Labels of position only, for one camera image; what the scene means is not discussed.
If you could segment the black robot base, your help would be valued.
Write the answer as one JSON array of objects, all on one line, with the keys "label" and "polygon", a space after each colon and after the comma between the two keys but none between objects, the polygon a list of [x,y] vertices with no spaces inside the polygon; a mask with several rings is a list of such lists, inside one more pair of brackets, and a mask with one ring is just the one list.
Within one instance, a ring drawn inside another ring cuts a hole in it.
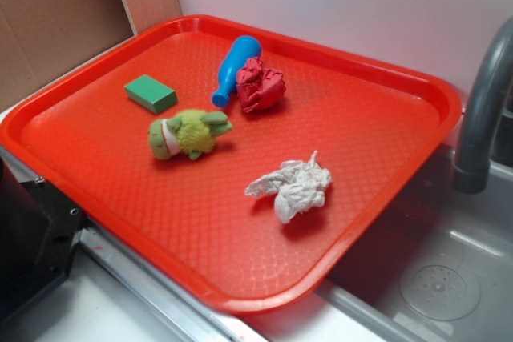
[{"label": "black robot base", "polygon": [[19,182],[1,161],[1,325],[70,274],[82,208],[52,183]]}]

